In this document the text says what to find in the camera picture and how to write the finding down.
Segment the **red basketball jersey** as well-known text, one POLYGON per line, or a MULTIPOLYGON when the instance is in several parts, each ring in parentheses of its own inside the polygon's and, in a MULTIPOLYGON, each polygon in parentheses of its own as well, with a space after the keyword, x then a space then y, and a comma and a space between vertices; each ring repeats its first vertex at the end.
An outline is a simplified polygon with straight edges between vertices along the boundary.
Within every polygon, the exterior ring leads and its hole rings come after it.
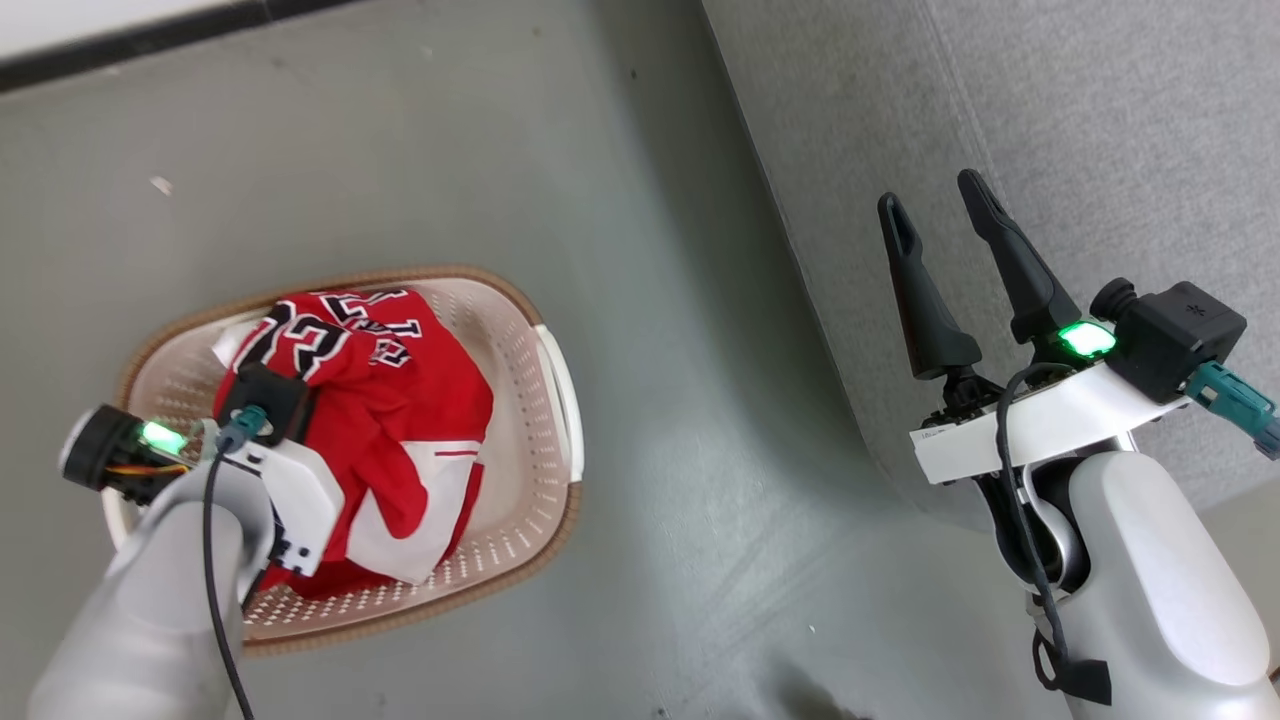
POLYGON ((477 364, 412 290, 278 300, 236 346, 215 400, 251 363, 310 387, 302 443, 337 480, 380 439, 483 442, 492 419, 494 396, 477 364))

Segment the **black baseboard strip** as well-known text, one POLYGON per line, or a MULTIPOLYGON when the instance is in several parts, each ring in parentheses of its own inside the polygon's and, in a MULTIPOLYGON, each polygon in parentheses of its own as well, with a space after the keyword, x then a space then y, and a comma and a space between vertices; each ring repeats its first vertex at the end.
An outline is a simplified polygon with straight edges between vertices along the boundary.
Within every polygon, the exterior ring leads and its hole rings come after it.
POLYGON ((0 95, 136 61, 362 0, 219 0, 128 29, 77 38, 0 60, 0 95))

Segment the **grey fabric sofa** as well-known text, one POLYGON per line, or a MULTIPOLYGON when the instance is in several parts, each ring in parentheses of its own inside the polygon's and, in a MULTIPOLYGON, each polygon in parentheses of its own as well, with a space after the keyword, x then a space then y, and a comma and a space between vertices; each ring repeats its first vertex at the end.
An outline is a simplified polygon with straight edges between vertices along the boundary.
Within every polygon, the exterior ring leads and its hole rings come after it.
POLYGON ((1280 402, 1280 0, 703 0, 847 401, 910 503, 931 486, 877 217, 896 193, 980 373, 1030 356, 957 173, 977 169, 1074 300, 1189 281, 1248 323, 1228 366, 1280 402))

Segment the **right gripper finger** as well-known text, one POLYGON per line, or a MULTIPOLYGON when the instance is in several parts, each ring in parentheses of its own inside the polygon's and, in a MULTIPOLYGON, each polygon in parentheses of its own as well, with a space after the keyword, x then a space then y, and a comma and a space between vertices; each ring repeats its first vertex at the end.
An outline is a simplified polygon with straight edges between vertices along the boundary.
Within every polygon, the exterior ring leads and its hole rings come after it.
POLYGON ((923 243, 906 208, 895 193, 878 201, 879 227, 911 375, 937 379, 982 360, 977 340, 948 310, 923 263, 923 243))
POLYGON ((1027 345, 1079 322, 1080 309, 983 176, 974 169, 960 170, 957 188, 974 232, 988 243, 998 269, 1012 309, 1014 340, 1027 345))

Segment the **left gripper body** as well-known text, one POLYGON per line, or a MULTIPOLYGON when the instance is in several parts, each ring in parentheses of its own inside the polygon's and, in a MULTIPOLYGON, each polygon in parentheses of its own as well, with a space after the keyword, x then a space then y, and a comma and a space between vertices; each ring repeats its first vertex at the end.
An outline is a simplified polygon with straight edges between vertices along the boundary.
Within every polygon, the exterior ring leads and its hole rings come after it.
POLYGON ((246 441, 229 452, 211 420, 184 436, 111 405, 84 413, 60 452, 64 479, 101 495, 122 571, 151 542, 163 516, 183 503, 211 503, 239 524, 239 578, 273 564, 311 577, 344 505, 335 477, 319 454, 283 439, 246 441))

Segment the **beige perforated laundry basket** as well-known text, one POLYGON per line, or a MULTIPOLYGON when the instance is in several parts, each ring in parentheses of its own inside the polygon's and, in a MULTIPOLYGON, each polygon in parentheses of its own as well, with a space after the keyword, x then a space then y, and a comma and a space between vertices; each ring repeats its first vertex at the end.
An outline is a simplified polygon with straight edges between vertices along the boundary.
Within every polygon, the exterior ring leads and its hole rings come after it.
POLYGON ((579 519, 585 442, 568 364, 525 293, 475 266, 339 275, 189 315, 140 346, 113 404, 175 430, 192 430, 209 416, 221 379, 214 340, 233 322, 265 315, 288 293, 399 287, 420 291, 494 392, 472 520, 460 547, 421 585, 392 582, 321 600, 303 600, 284 585, 259 593, 244 619, 244 652, 251 657, 399 630, 508 589, 544 569, 579 519))

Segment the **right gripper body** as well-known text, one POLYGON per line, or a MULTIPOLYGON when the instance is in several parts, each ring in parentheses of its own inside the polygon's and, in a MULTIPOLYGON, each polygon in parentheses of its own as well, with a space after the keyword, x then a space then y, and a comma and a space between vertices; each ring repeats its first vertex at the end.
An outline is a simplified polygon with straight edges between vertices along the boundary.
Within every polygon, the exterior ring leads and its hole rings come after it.
MULTIPOLYGON (((1156 404, 1097 356, 1087 369, 1012 401, 1006 418, 1012 465, 1128 436, 1189 402, 1181 396, 1156 404)), ((975 419, 914 430, 911 443, 920 469, 934 486, 1001 468, 995 405, 975 419)))

